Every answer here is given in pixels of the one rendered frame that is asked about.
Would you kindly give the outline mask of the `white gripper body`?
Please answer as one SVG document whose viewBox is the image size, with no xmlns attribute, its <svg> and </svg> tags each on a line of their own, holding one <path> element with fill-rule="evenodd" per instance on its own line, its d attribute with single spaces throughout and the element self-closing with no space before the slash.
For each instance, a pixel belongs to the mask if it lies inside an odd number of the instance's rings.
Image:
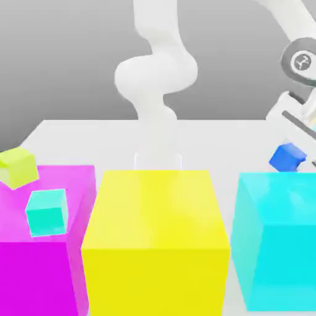
<svg viewBox="0 0 316 316">
<path fill-rule="evenodd" d="M 297 101 L 277 102 L 266 120 L 295 146 L 316 162 L 316 118 L 311 122 L 302 118 L 302 104 Z"/>
</svg>

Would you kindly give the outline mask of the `large cyan box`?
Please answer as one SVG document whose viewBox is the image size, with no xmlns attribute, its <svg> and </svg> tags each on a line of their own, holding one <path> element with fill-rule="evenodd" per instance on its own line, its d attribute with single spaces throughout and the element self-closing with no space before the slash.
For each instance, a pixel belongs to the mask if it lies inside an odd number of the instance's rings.
<svg viewBox="0 0 316 316">
<path fill-rule="evenodd" d="M 248 311 L 316 312 L 316 173 L 240 173 L 230 244 Z"/>
</svg>

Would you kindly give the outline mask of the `small turquoise cube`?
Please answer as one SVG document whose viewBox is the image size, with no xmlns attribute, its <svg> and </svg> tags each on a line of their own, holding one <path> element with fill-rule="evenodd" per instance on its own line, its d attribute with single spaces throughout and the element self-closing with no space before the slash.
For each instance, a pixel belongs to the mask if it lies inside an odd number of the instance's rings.
<svg viewBox="0 0 316 316">
<path fill-rule="evenodd" d="M 32 237 L 66 234 L 69 211 L 65 189 L 32 191 L 25 213 Z"/>
</svg>

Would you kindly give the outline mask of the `large yellow box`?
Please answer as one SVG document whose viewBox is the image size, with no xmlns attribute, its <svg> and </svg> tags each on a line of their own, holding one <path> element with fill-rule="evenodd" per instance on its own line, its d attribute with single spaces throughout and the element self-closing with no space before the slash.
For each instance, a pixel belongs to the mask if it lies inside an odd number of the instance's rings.
<svg viewBox="0 0 316 316">
<path fill-rule="evenodd" d="M 90 316 L 222 316 L 230 244 L 207 170 L 107 170 L 81 248 Z"/>
</svg>

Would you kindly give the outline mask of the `small lime cube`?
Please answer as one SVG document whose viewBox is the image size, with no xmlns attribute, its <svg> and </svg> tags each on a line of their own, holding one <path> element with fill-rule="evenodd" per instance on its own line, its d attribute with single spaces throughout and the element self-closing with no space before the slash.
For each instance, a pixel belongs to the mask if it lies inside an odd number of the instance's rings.
<svg viewBox="0 0 316 316">
<path fill-rule="evenodd" d="M 17 189 L 39 179 L 35 155 L 23 147 L 0 152 L 0 182 Z"/>
</svg>

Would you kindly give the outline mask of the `large magenta box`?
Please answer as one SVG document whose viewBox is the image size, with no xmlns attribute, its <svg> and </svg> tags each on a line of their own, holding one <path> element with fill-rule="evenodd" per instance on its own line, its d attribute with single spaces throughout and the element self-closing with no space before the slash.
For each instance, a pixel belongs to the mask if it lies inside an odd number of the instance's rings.
<svg viewBox="0 0 316 316">
<path fill-rule="evenodd" d="M 0 183 L 0 316 L 87 316 L 81 245 L 96 198 L 92 165 L 40 165 L 39 180 L 16 190 Z M 33 238 L 25 207 L 32 191 L 64 189 L 63 235 Z"/>
</svg>

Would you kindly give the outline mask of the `small blue cube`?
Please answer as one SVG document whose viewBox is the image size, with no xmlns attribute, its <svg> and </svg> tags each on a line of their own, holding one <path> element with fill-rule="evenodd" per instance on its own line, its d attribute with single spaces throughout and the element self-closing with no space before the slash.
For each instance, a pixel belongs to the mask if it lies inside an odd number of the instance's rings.
<svg viewBox="0 0 316 316">
<path fill-rule="evenodd" d="M 296 172 L 306 157 L 307 154 L 293 143 L 285 143 L 277 147 L 269 164 L 279 172 Z"/>
</svg>

